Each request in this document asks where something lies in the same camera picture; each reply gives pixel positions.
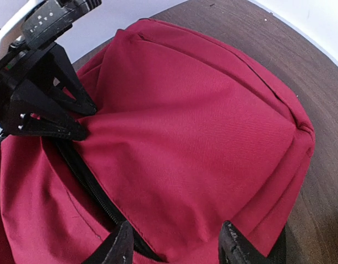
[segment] zipper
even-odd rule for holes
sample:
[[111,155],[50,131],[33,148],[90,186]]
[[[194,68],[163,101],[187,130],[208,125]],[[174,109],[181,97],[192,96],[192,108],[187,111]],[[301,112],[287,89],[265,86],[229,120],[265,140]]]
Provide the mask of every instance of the zipper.
[[[84,162],[80,154],[73,147],[69,140],[52,139],[52,142],[66,161],[69,169],[76,177],[78,182],[83,186],[87,193],[97,202],[97,204],[105,211],[115,225],[119,225],[126,221],[126,218],[115,204],[109,199],[103,188],[100,186],[95,176]],[[162,262],[149,245],[143,240],[139,233],[133,229],[134,234],[134,250],[141,255]]]

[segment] red backpack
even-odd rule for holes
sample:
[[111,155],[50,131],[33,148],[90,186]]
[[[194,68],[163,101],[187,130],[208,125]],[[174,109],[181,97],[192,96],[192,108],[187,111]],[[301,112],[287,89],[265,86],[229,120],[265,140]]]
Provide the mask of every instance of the red backpack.
[[269,254],[315,147],[289,88],[235,48],[149,19],[78,76],[98,107],[77,117],[86,140],[1,144],[0,263],[81,263],[126,220],[135,264],[216,264],[226,220]]

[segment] zipper track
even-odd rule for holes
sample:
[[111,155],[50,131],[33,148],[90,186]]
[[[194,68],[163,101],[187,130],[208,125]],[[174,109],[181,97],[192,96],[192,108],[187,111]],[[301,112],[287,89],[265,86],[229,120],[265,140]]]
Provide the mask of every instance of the zipper track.
[[[115,204],[109,199],[103,188],[100,186],[89,167],[86,165],[80,154],[75,150],[72,142],[69,140],[52,139],[52,142],[66,161],[69,169],[77,178],[78,182],[83,186],[88,194],[100,205],[115,225],[119,225],[126,221],[126,218]],[[139,233],[133,228],[134,233],[134,250],[141,255],[162,262],[143,240]]]

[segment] white backdrop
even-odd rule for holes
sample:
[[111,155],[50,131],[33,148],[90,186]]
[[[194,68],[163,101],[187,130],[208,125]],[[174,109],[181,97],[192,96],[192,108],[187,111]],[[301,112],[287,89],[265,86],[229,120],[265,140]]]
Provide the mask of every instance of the white backdrop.
[[338,65],[338,0],[250,0],[273,12]]
[[[27,0],[0,0],[0,28]],[[103,0],[101,6],[74,23],[58,39],[71,62],[114,36],[140,18],[148,18],[185,0]]]

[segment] seam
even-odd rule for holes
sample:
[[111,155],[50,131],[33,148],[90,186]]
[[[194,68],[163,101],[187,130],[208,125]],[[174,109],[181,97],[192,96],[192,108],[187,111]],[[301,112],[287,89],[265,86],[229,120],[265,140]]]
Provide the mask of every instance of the seam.
[[84,73],[82,73],[82,75],[79,75],[78,78],[82,78],[84,77],[86,74],[88,74],[90,71],[92,71],[94,68],[97,68],[99,66],[102,66],[103,61],[104,61],[104,56],[106,55],[106,52],[108,50],[108,48],[110,47],[112,41],[110,41],[103,49],[101,49],[100,51],[98,51],[88,62],[86,62],[79,70],[81,71],[84,67],[86,67],[93,59],[95,56],[97,56],[99,53],[104,52],[103,56],[101,57],[99,63],[97,63],[96,65],[94,65],[92,68],[89,68],[87,71],[85,71]]
[[92,226],[86,221],[86,219],[83,217],[83,215],[76,208],[76,205],[75,205],[74,201],[72,200],[69,191],[66,189],[65,186],[64,186],[64,188],[65,188],[65,192],[67,193],[69,200],[70,200],[71,204],[73,205],[74,209],[76,210],[77,214],[81,217],[81,219],[85,222],[85,224],[90,228],[90,230],[96,235],[96,237],[99,240],[103,241],[102,237],[96,233],[96,231],[92,228]]
[[[279,114],[283,119],[285,119],[285,120],[287,120],[288,122],[292,123],[291,121],[289,121],[288,119],[286,119],[282,114],[280,114],[276,109],[272,108],[272,107],[265,101],[265,99],[264,99],[263,96],[260,96],[257,92],[254,92],[253,89],[252,89],[252,87],[251,87],[250,85],[248,85],[247,83],[245,83],[244,80],[241,80],[241,79],[239,79],[238,77],[232,75],[230,72],[226,71],[224,68],[218,67],[217,65],[214,65],[214,64],[212,64],[212,63],[210,63],[210,62],[207,62],[207,61],[205,61],[205,60],[202,59],[202,58],[193,57],[190,53],[188,53],[188,52],[186,52],[186,51],[184,51],[184,50],[177,49],[176,47],[173,47],[173,46],[168,45],[168,44],[163,43],[163,42],[157,42],[157,41],[151,40],[150,38],[147,38],[146,36],[140,35],[140,34],[142,34],[142,33],[139,33],[139,36],[141,37],[141,40],[142,40],[142,41],[150,42],[150,43],[153,43],[153,44],[155,44],[155,45],[159,45],[159,46],[162,46],[162,47],[165,47],[165,48],[169,48],[169,49],[171,49],[171,50],[173,50],[173,51],[179,52],[180,54],[186,55],[186,56],[188,56],[189,58],[194,59],[194,60],[196,60],[196,61],[198,61],[198,62],[200,62],[200,63],[203,63],[204,65],[206,65],[206,66],[208,66],[208,67],[211,67],[212,69],[214,69],[214,70],[220,72],[221,74],[223,74],[223,75],[225,75],[225,76],[231,78],[231,79],[232,79],[233,81],[235,81],[236,83],[242,85],[248,92],[250,92],[250,93],[253,94],[255,97],[257,97],[258,99],[260,99],[263,103],[265,103],[268,107],[270,107],[274,112],[276,112],[277,114]],[[244,62],[244,64],[245,64],[252,72],[254,72],[254,70],[253,70],[247,63]],[[273,95],[274,95],[274,96],[275,96],[275,97],[276,97],[283,105],[287,106],[282,100],[280,100],[280,99],[278,98],[278,96],[276,95],[276,93],[275,93],[275,92],[274,92],[274,91],[266,84],[266,82],[265,82],[260,76],[258,76],[257,74],[256,74],[256,76],[257,76],[257,77],[258,77],[258,78],[259,78],[259,79],[260,79],[260,80],[268,87],[268,89],[273,93]]]
[[305,162],[305,158],[306,156],[308,157],[308,155],[306,154],[302,160],[300,165],[297,167],[295,174],[293,175],[293,177],[291,178],[290,182],[287,184],[287,186],[285,187],[285,190],[282,192],[282,194],[279,196],[278,200],[274,203],[273,207],[271,208],[271,210],[269,210],[269,212],[261,219],[261,221],[255,226],[254,229],[251,230],[251,232],[248,233],[247,237],[250,236],[258,227],[259,225],[264,221],[264,219],[266,217],[269,216],[270,212],[274,209],[274,207],[276,206],[276,204],[282,199],[284,193],[289,189],[290,185],[294,182],[296,175],[299,173],[300,167],[302,166],[302,164]]
[[93,170],[92,166],[90,166],[85,159],[84,159],[84,162],[86,163],[86,165],[88,166],[88,168],[91,170],[92,174],[96,178],[96,180],[99,183],[99,185],[102,187],[103,191],[107,194],[107,196],[113,202],[113,204],[120,210],[121,214],[124,215],[124,217],[126,218],[126,220],[129,221],[129,223],[132,225],[132,227],[139,233],[139,235],[149,245],[149,247],[153,250],[153,252],[157,253],[155,251],[154,247],[152,246],[152,243],[148,241],[148,239],[146,238],[146,236],[144,235],[144,233],[138,228],[138,226],[135,224],[135,222],[132,221],[131,218],[125,213],[125,210],[123,210],[121,208],[121,206],[119,206],[117,203],[114,202],[114,198],[109,194],[109,192],[107,191],[107,189],[104,187],[102,181],[99,180],[99,178],[97,177],[97,174],[94,173],[94,170]]
[[[186,29],[186,28],[184,28],[184,27],[180,27],[180,26],[175,26],[175,25],[172,25],[172,24],[169,24],[169,23],[161,23],[161,22],[159,22],[159,21],[157,21],[157,20],[154,20],[154,19],[149,19],[149,21],[153,21],[153,22],[155,22],[155,23],[157,23],[157,24],[160,24],[160,25],[165,25],[165,26],[168,26],[168,27],[171,27],[171,28],[175,28],[175,29],[180,29],[180,30],[182,30],[182,31],[185,31],[185,32],[188,32],[188,33],[190,33],[190,34],[193,34],[193,35],[195,35],[195,36],[197,36],[197,37],[200,37],[200,38],[202,38],[202,39],[205,39],[205,40],[207,40],[207,41],[209,41],[210,43],[212,43],[212,44],[214,44],[215,46],[218,46],[218,47],[221,47],[221,48],[223,48],[223,49],[225,49],[226,51],[228,51],[228,52],[230,52],[231,54],[233,54],[235,57],[237,57],[241,62],[243,62],[267,87],[268,87],[268,89],[275,95],[275,97],[278,99],[278,100],[280,100],[288,109],[289,109],[289,111],[290,111],[290,113],[291,113],[291,115],[293,116],[293,118],[294,118],[294,121],[296,121],[296,117],[295,117],[295,115],[294,115],[294,113],[293,113],[293,111],[291,111],[291,109],[290,109],[290,107],[289,107],[289,105],[288,104],[286,104],[285,103],[285,100],[282,100],[277,94],[276,94],[276,92],[266,83],[266,81],[243,59],[243,58],[241,58],[238,54],[236,54],[234,51],[232,51],[232,50],[230,50],[230,49],[228,49],[227,47],[225,47],[224,45],[227,45],[227,44],[225,44],[224,42],[221,42],[221,41],[218,41],[218,40],[216,40],[217,42],[220,42],[220,43],[223,43],[224,45],[220,45],[219,43],[217,43],[217,42],[215,42],[215,41],[213,41],[213,40],[211,40],[210,39],[210,37],[208,37],[208,36],[205,36],[205,35],[203,35],[203,34],[201,34],[201,33],[198,33],[198,32],[195,32],[195,31],[193,31],[193,30],[189,30],[189,29]],[[305,126],[304,124],[301,124],[301,125],[296,125],[296,127],[298,128],[298,129],[302,129],[301,127],[307,127],[308,128],[308,126]],[[310,137],[312,138],[312,140],[313,140],[313,137],[312,137],[312,134],[310,133],[310,131],[307,131],[307,130],[304,130],[304,131],[306,131],[309,135],[310,135]]]
[[90,74],[93,70],[101,68],[102,64],[100,63],[99,65],[94,66],[92,69],[89,69],[86,73],[82,74],[81,76],[78,76],[79,79],[84,78],[86,75]]

